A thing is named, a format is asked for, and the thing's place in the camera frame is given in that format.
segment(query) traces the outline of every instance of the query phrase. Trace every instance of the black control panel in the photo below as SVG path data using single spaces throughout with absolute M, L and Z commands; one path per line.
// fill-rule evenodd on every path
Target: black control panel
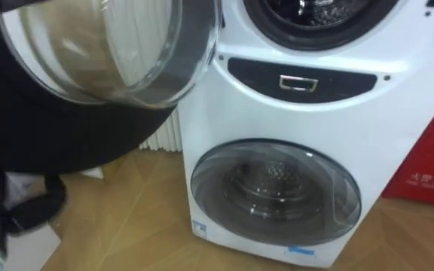
M 377 76 L 328 69 L 231 58 L 229 72 L 266 96 L 287 102 L 324 103 L 348 99 L 373 89 Z
M 428 0 L 428 2 L 426 3 L 426 6 L 428 8 L 434 8 L 434 0 Z

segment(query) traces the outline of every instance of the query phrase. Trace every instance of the sticker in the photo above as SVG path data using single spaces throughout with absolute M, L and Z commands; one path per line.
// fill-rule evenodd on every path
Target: sticker
M 303 249 L 298 247 L 288 247 L 289 252 L 292 253 L 300 253 L 305 255 L 316 255 L 315 251 L 309 250 L 309 249 Z
M 196 236 L 200 236 L 202 238 L 207 238 L 207 226 L 197 222 L 195 220 L 192 221 L 192 230 L 194 230 L 194 234 Z

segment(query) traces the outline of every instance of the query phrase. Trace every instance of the white washing machine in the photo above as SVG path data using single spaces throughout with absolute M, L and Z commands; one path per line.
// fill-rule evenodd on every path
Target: white washing machine
M 331 266 L 434 115 L 434 1 L 222 10 L 215 58 L 179 104 L 193 231 Z

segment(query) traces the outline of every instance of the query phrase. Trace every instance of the radiator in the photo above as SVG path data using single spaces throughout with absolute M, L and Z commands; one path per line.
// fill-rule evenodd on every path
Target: radiator
M 179 112 L 175 110 L 157 132 L 140 145 L 140 149 L 182 151 Z

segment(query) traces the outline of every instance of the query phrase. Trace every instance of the wooden floor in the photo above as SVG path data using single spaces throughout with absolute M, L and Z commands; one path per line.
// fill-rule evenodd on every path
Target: wooden floor
M 104 172 L 65 177 L 63 240 L 44 271 L 309 270 L 193 236 L 179 154 L 135 151 Z M 434 206 L 381 200 L 331 270 L 434 271 Z

